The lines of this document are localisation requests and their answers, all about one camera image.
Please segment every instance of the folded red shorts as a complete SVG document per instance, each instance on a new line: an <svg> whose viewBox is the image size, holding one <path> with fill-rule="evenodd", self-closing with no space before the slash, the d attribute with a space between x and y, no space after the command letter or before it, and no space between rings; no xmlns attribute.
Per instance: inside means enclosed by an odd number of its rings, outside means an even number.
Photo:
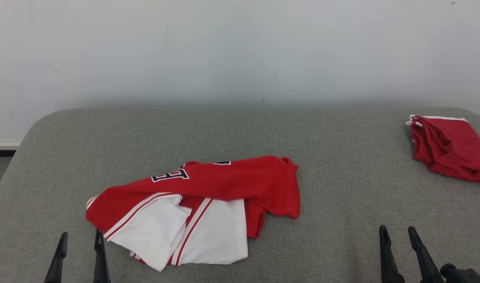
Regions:
<svg viewBox="0 0 480 283"><path fill-rule="evenodd" d="M480 182L480 138L464 118L410 115L414 159L446 176Z"/></svg>

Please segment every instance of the white wall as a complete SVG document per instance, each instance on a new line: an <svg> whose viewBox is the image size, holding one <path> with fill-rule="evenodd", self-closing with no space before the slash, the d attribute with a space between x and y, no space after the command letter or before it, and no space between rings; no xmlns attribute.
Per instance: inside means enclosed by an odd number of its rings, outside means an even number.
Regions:
<svg viewBox="0 0 480 283"><path fill-rule="evenodd" d="M0 142L111 103L480 114L480 0L0 0Z"/></svg>

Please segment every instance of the red and white jersey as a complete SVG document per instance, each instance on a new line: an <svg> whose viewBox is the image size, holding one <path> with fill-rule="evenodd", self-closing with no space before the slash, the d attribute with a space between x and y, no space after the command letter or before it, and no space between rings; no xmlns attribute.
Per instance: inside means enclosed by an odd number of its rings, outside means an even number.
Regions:
<svg viewBox="0 0 480 283"><path fill-rule="evenodd" d="M464 118L410 115L414 159L436 173L480 182L480 137Z"/></svg>
<svg viewBox="0 0 480 283"><path fill-rule="evenodd" d="M229 264L247 258L265 212L295 219L297 165L289 158L201 164L108 188L87 203L86 218L105 239L161 271L166 264Z"/></svg>

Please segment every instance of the gray table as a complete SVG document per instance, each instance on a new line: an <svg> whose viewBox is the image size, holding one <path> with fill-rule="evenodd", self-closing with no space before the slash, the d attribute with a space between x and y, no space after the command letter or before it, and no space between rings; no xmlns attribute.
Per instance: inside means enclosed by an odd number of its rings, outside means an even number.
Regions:
<svg viewBox="0 0 480 283"><path fill-rule="evenodd" d="M409 114L480 117L455 108L152 109L60 111L26 135L0 183L0 282L40 282L63 231L65 283L91 282L94 226L86 201L105 188L188 160L272 154L299 165L301 215L268 215L249 258L170 266L159 273L107 244L117 282L380 282L378 228L388 227L399 272L418 282L407 227L439 267L480 273L480 183L436 175L412 159Z"/></svg>

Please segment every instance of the baseboard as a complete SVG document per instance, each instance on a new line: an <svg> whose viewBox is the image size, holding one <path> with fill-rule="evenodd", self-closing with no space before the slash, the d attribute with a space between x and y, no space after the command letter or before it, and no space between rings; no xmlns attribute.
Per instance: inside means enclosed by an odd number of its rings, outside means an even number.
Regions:
<svg viewBox="0 0 480 283"><path fill-rule="evenodd" d="M20 143L0 143L0 151L15 151Z"/></svg>
<svg viewBox="0 0 480 283"><path fill-rule="evenodd" d="M0 157L13 157L17 151L0 151Z"/></svg>

